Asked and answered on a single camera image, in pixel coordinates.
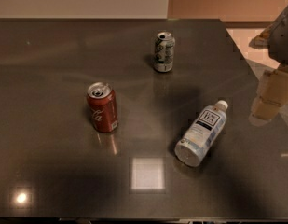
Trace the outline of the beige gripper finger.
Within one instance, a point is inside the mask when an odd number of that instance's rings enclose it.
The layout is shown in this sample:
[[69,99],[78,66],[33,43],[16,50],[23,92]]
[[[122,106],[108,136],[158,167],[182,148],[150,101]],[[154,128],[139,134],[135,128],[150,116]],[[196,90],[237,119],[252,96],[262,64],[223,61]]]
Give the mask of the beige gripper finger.
[[287,103],[288,66],[279,66],[273,71],[265,70],[259,79],[249,121],[257,127],[266,125]]

